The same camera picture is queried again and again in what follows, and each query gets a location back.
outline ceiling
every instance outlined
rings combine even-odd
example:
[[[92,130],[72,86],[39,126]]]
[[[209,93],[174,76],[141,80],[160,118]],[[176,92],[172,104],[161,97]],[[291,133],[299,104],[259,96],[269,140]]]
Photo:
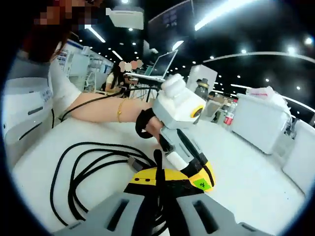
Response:
[[[105,8],[113,9],[121,5],[121,0],[105,0],[97,13],[97,23],[93,25],[105,40],[101,43],[88,30],[79,30],[79,38],[72,38],[85,46],[92,46],[112,61],[118,58],[111,52],[115,50],[125,61],[141,59],[142,40],[150,43],[159,54],[171,51],[179,40],[184,43],[178,48],[170,69],[187,77],[192,62],[204,64],[218,72],[216,90],[230,93],[245,93],[245,89],[232,87],[237,84],[248,87],[272,86],[281,95],[295,99],[315,109],[315,64],[306,59],[278,55],[242,56],[241,51],[249,52],[288,52],[315,59],[315,42],[305,44],[308,37],[314,36],[312,28],[312,9],[307,3],[298,1],[256,0],[242,7],[222,14],[198,31],[194,25],[207,13],[220,7],[228,0],[129,0],[128,5],[144,9],[145,30],[128,31],[116,28],[105,14]],[[176,24],[166,26],[164,11],[176,11]],[[218,57],[238,54],[232,58]],[[314,115],[308,109],[289,102],[291,113],[309,122]]]

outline hand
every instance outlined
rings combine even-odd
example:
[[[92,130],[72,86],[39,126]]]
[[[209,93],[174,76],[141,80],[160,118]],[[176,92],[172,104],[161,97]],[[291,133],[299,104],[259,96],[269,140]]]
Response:
[[[157,117],[152,117],[149,120],[149,123],[147,124],[145,130],[152,134],[159,142],[159,134],[163,126],[164,124],[161,121],[159,121]]]

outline woman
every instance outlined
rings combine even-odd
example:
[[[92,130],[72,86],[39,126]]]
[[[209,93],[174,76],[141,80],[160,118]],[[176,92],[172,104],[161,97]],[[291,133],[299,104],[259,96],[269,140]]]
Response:
[[[105,91],[107,95],[121,91],[121,86],[124,84],[124,74],[119,67],[119,61],[114,63],[112,71],[106,78],[105,83],[102,85],[101,91]]]
[[[74,24],[83,22],[82,19],[79,19],[79,16],[90,16],[91,9],[97,5],[97,2],[101,1],[96,0],[94,4],[89,4],[84,0],[72,0],[72,2],[68,2],[72,4],[71,6],[47,7],[47,12],[41,15],[49,16],[49,19],[35,21],[19,52],[20,56],[29,61],[42,64],[51,62],[49,74],[53,88],[56,117],[82,103],[103,97],[102,94],[79,91],[64,75],[56,59],[65,46]],[[60,49],[55,53],[59,44],[61,44]],[[120,91],[120,88],[117,88],[117,83],[123,81],[119,81],[120,76],[123,79],[123,75],[117,75],[116,70],[113,69],[113,73],[106,84],[106,89],[109,92]],[[88,103],[72,111],[71,115],[76,119],[90,122],[136,122],[140,112],[149,108],[151,108],[151,104],[141,100],[124,100],[118,97],[110,97]],[[156,117],[153,117],[149,121],[146,130],[158,139],[162,126],[162,123]]]

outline black cable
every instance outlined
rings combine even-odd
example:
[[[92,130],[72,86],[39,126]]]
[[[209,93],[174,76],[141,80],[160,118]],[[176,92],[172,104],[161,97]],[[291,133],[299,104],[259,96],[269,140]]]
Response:
[[[116,160],[116,161],[111,161],[111,162],[107,162],[105,164],[101,164],[93,169],[91,169],[93,166],[95,166],[99,161],[103,160],[106,157],[109,156],[113,156],[113,155],[120,155],[126,158],[129,158],[131,156],[134,156],[136,159],[137,158],[141,158],[143,160],[145,160],[146,162],[149,163],[149,165],[151,167],[156,167],[156,163],[154,161],[152,161],[151,159],[149,159],[147,157],[147,155],[145,155],[142,151],[134,148],[134,147],[130,147],[130,146],[126,146],[126,145],[116,145],[116,144],[103,144],[103,143],[96,143],[96,142],[81,142],[81,143],[77,143],[74,144],[72,146],[70,146],[69,148],[67,148],[63,154],[61,155],[58,163],[57,163],[57,167],[53,176],[53,180],[52,180],[52,184],[51,184],[51,188],[50,188],[50,204],[52,207],[52,210],[55,214],[55,216],[60,220],[60,222],[62,222],[65,226],[67,226],[68,224],[59,216],[59,214],[56,211],[56,208],[54,206],[54,201],[53,201],[53,196],[54,196],[54,188],[56,185],[56,180],[57,180],[57,175],[61,166],[61,162],[64,159],[65,155],[73,148],[77,147],[77,146],[81,146],[81,145],[100,145],[100,146],[107,146],[107,147],[119,147],[119,148],[128,148],[130,150],[133,150],[137,153],[134,152],[128,152],[128,151],[122,151],[122,150],[114,150],[114,149],[107,149],[107,148],[94,148],[94,149],[90,149],[87,150],[83,153],[81,153],[78,158],[76,159],[73,168],[72,168],[72,172],[71,172],[71,177],[70,177],[70,184],[69,184],[69,192],[68,192],[68,204],[69,204],[69,208],[73,214],[73,216],[78,219],[78,220],[85,220],[83,216],[80,215],[80,213],[78,212],[75,203],[84,211],[84,212],[88,212],[89,210],[86,209],[86,207],[83,206],[83,204],[80,202],[80,200],[78,199],[77,195],[76,195],[76,189],[78,187],[78,185],[84,180],[86,179],[88,176],[90,176],[91,174],[95,173],[96,171],[109,166],[109,165],[113,165],[113,164],[118,164],[118,163],[127,163],[127,160]],[[94,152],[94,151],[106,151],[106,152],[110,152],[108,154],[105,154],[101,157],[99,157],[98,159],[96,159],[95,161],[93,161],[91,164],[89,164],[83,171],[81,171],[76,177],[74,177],[75,175],[75,170],[76,167],[80,161],[80,159],[90,153],[90,152]],[[157,219],[154,223],[154,226],[160,225],[163,222],[165,222],[164,217],[162,215],[162,213],[160,212],[162,210],[162,206],[159,205],[158,208],[158,212],[157,212]],[[166,224],[160,229],[158,230],[156,233],[154,233],[154,236],[158,236],[161,233],[163,233],[165,230],[167,229]]]
[[[96,98],[96,99],[92,99],[92,100],[90,100],[90,101],[84,102],[84,103],[82,103],[82,104],[80,104],[80,105],[78,105],[78,106],[76,106],[76,107],[70,109],[69,111],[67,111],[67,112],[63,115],[63,117],[61,118],[61,122],[64,121],[65,116],[68,115],[70,112],[72,112],[72,111],[74,111],[75,109],[78,109],[79,107],[82,107],[82,106],[84,106],[84,105],[86,105],[86,104],[89,104],[89,103],[91,103],[91,102],[95,102],[95,101],[102,100],[102,99],[109,98],[109,97],[114,97],[114,96],[117,96],[117,95],[122,94],[122,93],[124,93],[124,92],[129,92],[129,91],[134,91],[134,90],[145,90],[145,89],[154,89],[154,90],[157,90],[157,91],[159,90],[158,88],[155,88],[155,87],[132,88],[132,89],[128,89],[128,90],[126,90],[126,91],[120,91],[120,92],[117,92],[117,93],[115,93],[115,94],[108,95],[108,96],[105,96],[105,97],[99,97],[99,98]]]
[[[53,114],[53,123],[51,125],[51,128],[53,129],[54,128],[54,125],[55,125],[55,113],[54,113],[54,109],[51,109],[51,113]]]

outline white table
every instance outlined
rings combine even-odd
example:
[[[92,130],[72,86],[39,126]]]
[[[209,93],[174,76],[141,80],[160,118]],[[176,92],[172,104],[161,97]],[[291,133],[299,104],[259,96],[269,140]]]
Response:
[[[246,222],[273,235],[279,234],[304,202],[298,188],[259,150],[219,125],[200,120],[192,135],[215,172],[216,186],[209,195],[233,212],[237,222]],[[13,178],[25,203],[50,232],[63,228],[49,203],[56,164],[69,146],[84,141],[129,145],[149,157],[159,147],[154,138],[144,140],[138,137],[133,123],[94,124],[69,118],[48,132],[41,143],[20,159],[13,170]],[[54,202],[67,223],[75,221],[67,204],[70,172],[78,155],[92,148],[96,147],[76,147],[61,165]],[[97,157],[100,157],[99,153],[82,158],[77,171],[83,170]],[[117,158],[110,157],[104,162]],[[166,159],[164,166],[171,167]],[[127,164],[106,167],[79,185],[78,197],[87,209],[92,209],[111,194],[123,191],[133,174]]]

